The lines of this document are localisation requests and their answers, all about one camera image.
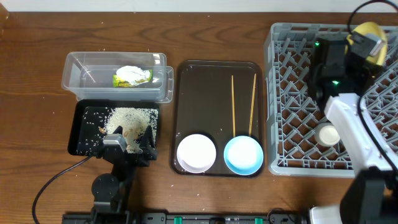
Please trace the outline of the yellow plate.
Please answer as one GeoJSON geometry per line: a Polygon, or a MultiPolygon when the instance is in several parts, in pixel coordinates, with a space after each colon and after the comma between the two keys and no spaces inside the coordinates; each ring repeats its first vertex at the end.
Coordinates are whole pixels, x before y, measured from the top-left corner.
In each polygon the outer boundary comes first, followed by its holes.
{"type": "Polygon", "coordinates": [[[348,41],[348,46],[346,47],[346,54],[350,51],[351,44],[353,41],[350,39],[351,35],[353,32],[358,32],[362,35],[366,35],[369,33],[375,34],[379,37],[381,37],[383,40],[386,41],[385,46],[379,51],[379,53],[375,57],[368,56],[365,58],[368,62],[371,62],[376,65],[382,66],[385,62],[386,56],[387,56],[387,36],[384,30],[377,25],[375,22],[365,22],[356,28],[354,28],[351,33],[347,36],[347,41],[348,41]]]}

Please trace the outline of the pink bowl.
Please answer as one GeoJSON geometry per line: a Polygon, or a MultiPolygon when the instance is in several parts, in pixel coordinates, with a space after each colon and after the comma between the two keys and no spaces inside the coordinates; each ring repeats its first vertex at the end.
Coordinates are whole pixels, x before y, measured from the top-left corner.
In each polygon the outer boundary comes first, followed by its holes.
{"type": "Polygon", "coordinates": [[[216,147],[213,141],[202,134],[191,134],[177,147],[177,160],[187,172],[199,174],[207,171],[216,160],[216,147]]]}

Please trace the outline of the white cup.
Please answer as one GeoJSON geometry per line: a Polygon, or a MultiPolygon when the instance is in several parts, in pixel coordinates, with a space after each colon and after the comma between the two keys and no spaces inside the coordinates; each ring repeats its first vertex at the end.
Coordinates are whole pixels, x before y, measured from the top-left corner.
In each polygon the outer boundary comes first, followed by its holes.
{"type": "Polygon", "coordinates": [[[315,128],[315,140],[325,147],[332,147],[340,141],[340,135],[331,123],[320,123],[315,128]]]}

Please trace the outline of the light blue bowl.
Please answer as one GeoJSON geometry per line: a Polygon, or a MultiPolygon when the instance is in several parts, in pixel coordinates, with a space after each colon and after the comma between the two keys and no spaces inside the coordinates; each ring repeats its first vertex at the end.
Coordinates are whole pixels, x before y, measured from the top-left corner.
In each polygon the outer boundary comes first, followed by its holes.
{"type": "Polygon", "coordinates": [[[237,175],[249,176],[261,169],[264,151],[254,138],[237,136],[225,145],[223,157],[230,171],[237,175]]]}

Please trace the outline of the wooden chopstick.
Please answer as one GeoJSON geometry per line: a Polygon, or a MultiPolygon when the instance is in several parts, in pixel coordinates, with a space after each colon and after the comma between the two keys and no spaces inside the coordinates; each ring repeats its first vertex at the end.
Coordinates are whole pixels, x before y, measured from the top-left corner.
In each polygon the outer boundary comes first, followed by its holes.
{"type": "Polygon", "coordinates": [[[253,85],[252,85],[252,97],[251,97],[251,110],[250,110],[250,119],[249,119],[249,130],[248,130],[248,135],[251,136],[252,134],[252,123],[253,123],[253,115],[254,115],[254,101],[255,101],[255,95],[256,95],[256,80],[257,80],[257,74],[254,74],[254,79],[253,79],[253,85]]]}
{"type": "Polygon", "coordinates": [[[231,104],[233,120],[233,137],[236,137],[235,102],[234,102],[234,75],[231,76],[231,104]]]}

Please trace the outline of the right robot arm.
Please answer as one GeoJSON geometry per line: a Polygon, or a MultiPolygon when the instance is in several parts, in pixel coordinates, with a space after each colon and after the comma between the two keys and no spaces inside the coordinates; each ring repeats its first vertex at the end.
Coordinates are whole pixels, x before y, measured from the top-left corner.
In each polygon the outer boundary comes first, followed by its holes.
{"type": "Polygon", "coordinates": [[[386,41],[374,34],[320,35],[307,79],[308,94],[336,128],[355,178],[338,205],[313,207],[310,223],[397,223],[397,154],[388,146],[363,100],[381,66],[386,41]]]}

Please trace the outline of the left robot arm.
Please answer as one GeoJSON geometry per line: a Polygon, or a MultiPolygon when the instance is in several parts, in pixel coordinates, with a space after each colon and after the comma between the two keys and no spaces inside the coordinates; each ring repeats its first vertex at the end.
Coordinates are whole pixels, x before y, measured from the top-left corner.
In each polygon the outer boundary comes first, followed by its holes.
{"type": "Polygon", "coordinates": [[[94,205],[89,214],[64,214],[63,223],[140,223],[141,216],[127,208],[129,194],[138,167],[147,167],[157,159],[157,150],[151,126],[147,126],[141,138],[140,153],[127,151],[123,128],[118,126],[99,144],[93,155],[113,165],[110,173],[97,176],[91,186],[94,205]]]}

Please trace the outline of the black food waste tray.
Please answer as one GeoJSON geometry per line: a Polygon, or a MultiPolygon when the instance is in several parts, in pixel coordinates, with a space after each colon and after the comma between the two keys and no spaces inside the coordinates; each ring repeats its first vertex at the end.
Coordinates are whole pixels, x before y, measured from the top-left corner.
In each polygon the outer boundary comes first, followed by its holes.
{"type": "Polygon", "coordinates": [[[77,103],[68,142],[68,153],[73,156],[93,154],[106,136],[105,125],[111,113],[118,108],[154,110],[151,120],[157,125],[159,106],[154,102],[81,100],[77,103]]]}

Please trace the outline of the clear plastic waste bin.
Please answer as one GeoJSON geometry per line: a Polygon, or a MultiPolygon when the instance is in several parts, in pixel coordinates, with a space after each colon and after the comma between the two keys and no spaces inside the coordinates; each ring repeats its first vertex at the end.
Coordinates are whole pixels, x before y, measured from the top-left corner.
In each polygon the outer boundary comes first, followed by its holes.
{"type": "Polygon", "coordinates": [[[65,61],[62,88],[79,100],[169,103],[174,69],[163,53],[71,52],[65,61]]]}

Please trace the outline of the grey dishwasher rack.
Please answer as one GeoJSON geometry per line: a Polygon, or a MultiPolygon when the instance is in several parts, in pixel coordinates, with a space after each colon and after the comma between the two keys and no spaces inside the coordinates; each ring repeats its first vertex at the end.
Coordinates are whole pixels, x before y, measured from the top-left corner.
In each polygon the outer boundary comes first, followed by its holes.
{"type": "MultiPolygon", "coordinates": [[[[369,114],[397,150],[397,27],[384,26],[384,73],[368,89],[369,114]]],[[[267,82],[267,166],[274,175],[352,178],[343,143],[321,146],[315,127],[327,119],[308,96],[306,79],[318,35],[347,35],[344,24],[275,23],[264,42],[267,82]]]]}

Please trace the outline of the pile of rice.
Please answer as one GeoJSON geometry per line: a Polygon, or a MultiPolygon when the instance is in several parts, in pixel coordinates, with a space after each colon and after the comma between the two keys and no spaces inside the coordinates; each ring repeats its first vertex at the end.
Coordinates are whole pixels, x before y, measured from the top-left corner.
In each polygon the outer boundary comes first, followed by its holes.
{"type": "Polygon", "coordinates": [[[128,153],[138,154],[142,153],[139,145],[148,126],[151,126],[154,142],[156,142],[158,118],[159,111],[156,109],[114,108],[100,130],[102,133],[112,134],[118,126],[121,126],[128,153]]]}

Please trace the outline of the dark brown serving tray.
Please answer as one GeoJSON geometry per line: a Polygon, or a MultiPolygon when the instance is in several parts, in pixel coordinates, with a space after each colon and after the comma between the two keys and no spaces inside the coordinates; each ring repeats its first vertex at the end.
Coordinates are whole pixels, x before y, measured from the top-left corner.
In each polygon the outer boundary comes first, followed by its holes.
{"type": "Polygon", "coordinates": [[[215,163],[203,176],[236,177],[224,163],[224,147],[233,137],[231,76],[234,75],[236,135],[248,135],[252,85],[257,74],[252,134],[264,144],[262,70],[253,62],[187,60],[178,66],[170,166],[188,175],[177,160],[177,147],[191,134],[209,137],[216,147],[215,163]]]}

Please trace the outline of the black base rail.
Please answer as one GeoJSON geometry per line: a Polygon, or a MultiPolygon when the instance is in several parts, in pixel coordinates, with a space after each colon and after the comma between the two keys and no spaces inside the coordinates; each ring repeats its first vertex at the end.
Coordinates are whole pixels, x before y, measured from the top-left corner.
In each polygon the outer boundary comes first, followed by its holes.
{"type": "Polygon", "coordinates": [[[274,210],[265,215],[144,213],[141,224],[310,224],[306,215],[274,210]]]}

